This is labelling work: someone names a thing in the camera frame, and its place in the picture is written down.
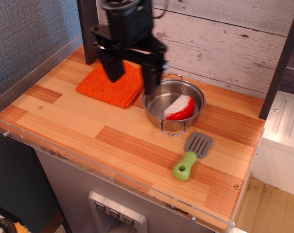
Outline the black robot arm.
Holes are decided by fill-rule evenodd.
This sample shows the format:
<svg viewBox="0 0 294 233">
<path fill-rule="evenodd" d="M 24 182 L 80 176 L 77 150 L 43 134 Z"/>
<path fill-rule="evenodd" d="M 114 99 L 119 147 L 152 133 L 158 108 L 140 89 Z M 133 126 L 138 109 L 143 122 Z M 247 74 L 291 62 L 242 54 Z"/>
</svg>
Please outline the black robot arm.
<svg viewBox="0 0 294 233">
<path fill-rule="evenodd" d="M 96 25 L 92 33 L 99 59 L 108 78 L 116 82 L 125 71 L 123 61 L 139 64 L 145 94 L 151 95 L 160 85 L 167 64 L 166 46 L 152 34 L 154 16 L 150 0 L 103 0 L 108 25 Z"/>
</svg>

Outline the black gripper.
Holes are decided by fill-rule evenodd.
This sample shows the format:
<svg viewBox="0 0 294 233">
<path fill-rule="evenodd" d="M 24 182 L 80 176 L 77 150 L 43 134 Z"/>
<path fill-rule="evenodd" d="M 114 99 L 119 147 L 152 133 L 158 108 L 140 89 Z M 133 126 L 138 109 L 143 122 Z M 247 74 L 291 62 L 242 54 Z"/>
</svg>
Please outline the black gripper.
<svg viewBox="0 0 294 233">
<path fill-rule="evenodd" d="M 152 94 L 170 65 L 164 58 L 166 46 L 152 34 L 156 19 L 152 1 L 102 0 L 100 4 L 108 24 L 96 25 L 91 31 L 109 80 L 115 83 L 125 74 L 123 61 L 128 60 L 141 65 L 145 94 Z"/>
</svg>

